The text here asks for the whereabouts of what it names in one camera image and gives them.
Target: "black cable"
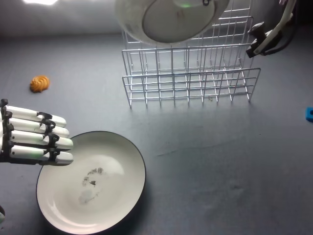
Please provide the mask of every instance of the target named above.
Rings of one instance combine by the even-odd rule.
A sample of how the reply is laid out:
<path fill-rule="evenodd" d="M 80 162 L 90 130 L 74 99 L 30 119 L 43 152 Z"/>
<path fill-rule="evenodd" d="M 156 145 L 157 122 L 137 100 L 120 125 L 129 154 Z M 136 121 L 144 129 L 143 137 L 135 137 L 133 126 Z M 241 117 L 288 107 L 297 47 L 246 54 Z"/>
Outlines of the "black cable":
<path fill-rule="evenodd" d="M 298 18 L 299 18 L 298 15 L 299 15 L 299 8 L 300 8 L 299 7 L 299 5 L 300 5 L 299 2 L 300 2 L 300 0 L 297 0 L 296 5 L 295 5 L 294 27 L 293 27 L 293 30 L 292 30 L 291 35 L 289 36 L 288 40 L 281 47 L 279 47 L 277 49 L 266 51 L 266 52 L 263 53 L 263 55 L 272 55 L 272 54 L 275 54 L 277 52 L 280 52 L 283 49 L 285 49 L 286 47 L 288 47 L 288 45 L 291 43 L 291 41 L 293 40 L 293 38 L 294 38 L 294 36 L 295 36 L 295 34 L 296 34 L 297 30 L 298 30 L 298 23 L 299 23 L 298 22 L 299 21 L 298 20 Z"/>

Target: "dirty plate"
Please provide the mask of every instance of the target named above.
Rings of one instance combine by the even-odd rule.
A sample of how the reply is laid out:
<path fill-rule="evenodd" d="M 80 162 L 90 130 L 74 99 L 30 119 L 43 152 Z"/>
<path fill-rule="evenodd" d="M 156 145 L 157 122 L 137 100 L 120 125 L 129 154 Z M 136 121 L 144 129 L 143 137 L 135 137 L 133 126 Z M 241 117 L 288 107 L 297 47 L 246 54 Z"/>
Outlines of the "dirty plate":
<path fill-rule="evenodd" d="M 111 132 L 88 132 L 72 140 L 71 165 L 43 166 L 38 205 L 45 218 L 64 232 L 104 231 L 139 200 L 146 179 L 143 158 L 133 143 Z"/>

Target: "gray tabletop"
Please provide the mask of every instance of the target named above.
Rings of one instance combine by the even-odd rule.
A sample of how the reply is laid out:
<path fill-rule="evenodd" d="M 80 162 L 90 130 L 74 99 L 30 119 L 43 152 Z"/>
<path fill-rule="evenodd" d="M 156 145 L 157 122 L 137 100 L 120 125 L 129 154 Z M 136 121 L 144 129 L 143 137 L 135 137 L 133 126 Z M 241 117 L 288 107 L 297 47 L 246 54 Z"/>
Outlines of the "gray tabletop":
<path fill-rule="evenodd" d="M 138 207 L 107 234 L 311 235 L 313 233 L 312 28 L 281 53 L 255 58 L 261 76 L 246 98 L 134 103 L 117 36 L 0 43 L 0 94 L 14 106 L 64 117 L 71 136 L 107 130 L 140 149 L 147 182 Z M 32 94 L 32 77 L 50 88 Z M 36 202 L 40 166 L 0 165 L 3 235 L 60 234 Z"/>

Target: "metal wire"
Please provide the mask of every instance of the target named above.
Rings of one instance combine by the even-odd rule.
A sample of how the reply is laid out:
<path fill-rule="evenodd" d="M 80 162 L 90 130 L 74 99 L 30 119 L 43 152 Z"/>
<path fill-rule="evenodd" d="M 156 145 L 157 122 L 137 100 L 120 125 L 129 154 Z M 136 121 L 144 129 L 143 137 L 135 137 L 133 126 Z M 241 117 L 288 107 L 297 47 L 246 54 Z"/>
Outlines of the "metal wire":
<path fill-rule="evenodd" d="M 246 95 L 250 101 L 260 68 L 246 57 L 248 30 L 253 25 L 251 1 L 236 7 L 231 0 L 212 28 L 179 47 L 151 47 L 123 33 L 126 76 L 123 85 L 129 106 L 133 101 L 229 97 Z"/>

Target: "gray surface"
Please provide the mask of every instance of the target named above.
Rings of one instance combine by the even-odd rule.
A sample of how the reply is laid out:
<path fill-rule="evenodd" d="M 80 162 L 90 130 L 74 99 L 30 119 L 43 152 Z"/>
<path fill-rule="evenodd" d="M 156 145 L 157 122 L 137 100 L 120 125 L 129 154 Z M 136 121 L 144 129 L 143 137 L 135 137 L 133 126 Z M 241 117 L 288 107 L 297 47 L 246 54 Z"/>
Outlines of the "gray surface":
<path fill-rule="evenodd" d="M 252 0 L 251 16 L 267 26 L 280 20 L 279 0 Z M 234 9 L 248 8 L 249 0 L 235 0 Z M 0 36 L 77 35 L 117 33 L 114 0 L 59 0 L 54 5 L 0 0 Z"/>
<path fill-rule="evenodd" d="M 311 235 L 313 233 L 312 29 L 283 52 L 257 57 L 252 102 L 236 98 L 134 104 L 121 83 L 120 36 L 0 44 L 1 97 L 63 116 L 72 136 L 108 130 L 144 156 L 147 185 L 133 217 L 110 234 Z M 32 94 L 31 78 L 51 78 Z M 36 203 L 40 166 L 0 165 L 3 235 L 58 234 Z"/>

